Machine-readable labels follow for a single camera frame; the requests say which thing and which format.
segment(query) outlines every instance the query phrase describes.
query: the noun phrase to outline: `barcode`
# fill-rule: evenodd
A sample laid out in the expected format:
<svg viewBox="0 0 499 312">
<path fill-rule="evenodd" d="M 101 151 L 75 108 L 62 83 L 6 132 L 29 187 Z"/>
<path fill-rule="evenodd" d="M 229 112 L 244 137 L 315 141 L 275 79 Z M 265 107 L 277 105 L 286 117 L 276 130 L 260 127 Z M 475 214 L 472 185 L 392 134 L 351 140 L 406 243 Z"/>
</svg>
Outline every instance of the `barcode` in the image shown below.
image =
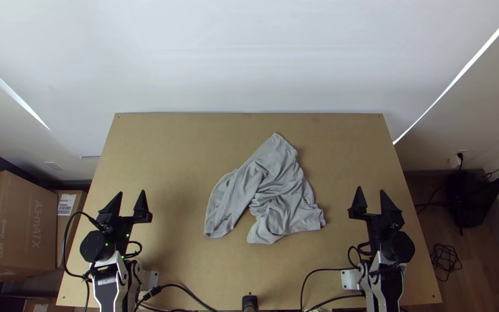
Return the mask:
<svg viewBox="0 0 499 312">
<path fill-rule="evenodd" d="M 59 204 L 57 207 L 57 215 L 58 216 L 70 216 L 70 212 L 72 211 L 72 206 L 67 204 Z"/>
</svg>

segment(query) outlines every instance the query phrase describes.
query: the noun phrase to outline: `wooden table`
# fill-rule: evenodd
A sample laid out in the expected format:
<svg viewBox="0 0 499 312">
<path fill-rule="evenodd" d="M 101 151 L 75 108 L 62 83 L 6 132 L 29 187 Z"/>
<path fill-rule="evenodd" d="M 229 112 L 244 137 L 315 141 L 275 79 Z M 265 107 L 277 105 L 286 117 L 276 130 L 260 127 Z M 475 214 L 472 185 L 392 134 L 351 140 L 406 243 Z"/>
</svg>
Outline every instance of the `wooden table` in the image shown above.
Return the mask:
<svg viewBox="0 0 499 312">
<path fill-rule="evenodd" d="M 248 244 L 255 218 L 246 211 L 231 233 L 206 238 L 203 224 L 213 186 L 273 132 L 298 150 L 326 226 L 288 235 L 273 245 Z M 241 297 L 249 292 L 258 296 L 260 309 L 299 309 L 306 274 L 349 266 L 348 247 L 367 240 L 365 222 L 350 220 L 347 212 L 358 185 L 371 213 L 380 213 L 379 190 L 388 193 L 403 211 L 403 230 L 415 243 L 401 304 L 441 302 L 423 233 L 380 114 L 116 114 L 84 211 L 96 217 L 122 191 L 121 215 L 129 216 L 140 190 L 145 190 L 153 222 L 135 225 L 131 239 L 143 244 L 137 259 L 144 268 L 160 271 L 161 283 L 182 283 L 219 310 L 239 310 Z M 88 268 L 78 250 L 91 230 L 82 218 L 68 260 L 72 272 Z M 85 292 L 80 279 L 65 276 L 57 303 L 84 306 Z M 339 272 L 319 272 L 308 280 L 304 306 L 343 294 L 352 292 L 343 290 Z M 175 288 L 163 290 L 148 304 L 202 309 Z M 364 305 L 363 298 L 352 298 L 326 307 Z M 93 298 L 90 306 L 97 306 Z"/>
</svg>

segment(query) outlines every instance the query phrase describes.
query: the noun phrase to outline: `white wall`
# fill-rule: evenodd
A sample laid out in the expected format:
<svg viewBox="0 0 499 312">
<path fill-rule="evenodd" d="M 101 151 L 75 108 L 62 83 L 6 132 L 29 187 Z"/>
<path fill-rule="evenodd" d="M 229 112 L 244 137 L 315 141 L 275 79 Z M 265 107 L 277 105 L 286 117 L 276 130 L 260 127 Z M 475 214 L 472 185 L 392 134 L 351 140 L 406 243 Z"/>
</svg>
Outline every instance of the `white wall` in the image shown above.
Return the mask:
<svg viewBox="0 0 499 312">
<path fill-rule="evenodd" d="M 498 26 L 499 0 L 0 0 L 0 77 L 52 130 L 2 114 L 0 155 L 91 177 L 115 112 L 376 112 L 396 138 Z"/>
<path fill-rule="evenodd" d="M 449 169 L 459 149 L 469 150 L 465 168 L 499 167 L 499 38 L 396 144 L 406 170 Z"/>
</svg>

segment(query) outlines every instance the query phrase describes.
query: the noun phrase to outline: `wooden floor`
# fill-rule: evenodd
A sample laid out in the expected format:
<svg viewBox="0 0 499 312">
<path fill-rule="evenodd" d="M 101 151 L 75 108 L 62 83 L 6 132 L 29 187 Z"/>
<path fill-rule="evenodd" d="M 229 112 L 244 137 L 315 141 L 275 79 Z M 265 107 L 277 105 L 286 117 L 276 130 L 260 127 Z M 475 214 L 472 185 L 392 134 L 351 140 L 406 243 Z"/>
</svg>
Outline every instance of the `wooden floor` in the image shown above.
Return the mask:
<svg viewBox="0 0 499 312">
<path fill-rule="evenodd" d="M 443 182 L 439 176 L 417 174 L 406 174 L 406 180 L 415 204 L 426 203 Z M 438 193 L 438 201 L 443 200 L 442 194 L 443 191 Z M 446 208 L 435 206 L 422 211 L 419 222 L 429 251 L 432 252 L 436 243 L 453 246 L 463 269 L 451 273 L 445 283 L 438 281 L 443 303 L 405 309 L 409 312 L 499 311 L 499 247 L 488 222 L 465 229 L 461 236 Z M 435 273 L 440 277 L 446 274 L 440 270 Z"/>
</svg>

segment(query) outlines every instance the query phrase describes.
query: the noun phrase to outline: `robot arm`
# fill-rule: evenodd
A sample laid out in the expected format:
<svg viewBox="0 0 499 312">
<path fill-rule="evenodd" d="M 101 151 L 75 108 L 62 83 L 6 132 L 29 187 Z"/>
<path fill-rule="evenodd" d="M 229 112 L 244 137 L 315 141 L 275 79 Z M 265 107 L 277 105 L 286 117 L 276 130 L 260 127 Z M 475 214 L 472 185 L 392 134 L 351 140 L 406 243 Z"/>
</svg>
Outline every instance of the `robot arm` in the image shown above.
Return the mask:
<svg viewBox="0 0 499 312">
<path fill-rule="evenodd" d="M 367 213 L 367 202 L 358 187 L 350 219 L 367 223 L 369 259 L 358 267 L 341 272 L 342 286 L 348 290 L 360 290 L 365 294 L 368 312 L 399 312 L 400 298 L 404 291 L 404 275 L 407 263 L 415 253 L 415 245 L 400 229 L 404 225 L 401 210 L 381 190 L 381 214 Z"/>
<path fill-rule="evenodd" d="M 136 294 L 158 284 L 157 272 L 145 271 L 126 254 L 133 225 L 152 220 L 146 193 L 140 193 L 131 217 L 119 216 L 121 201 L 119 192 L 99 211 L 94 224 L 97 230 L 88 233 L 80 245 L 80 254 L 91 263 L 94 297 L 101 312 L 133 312 Z"/>
</svg>

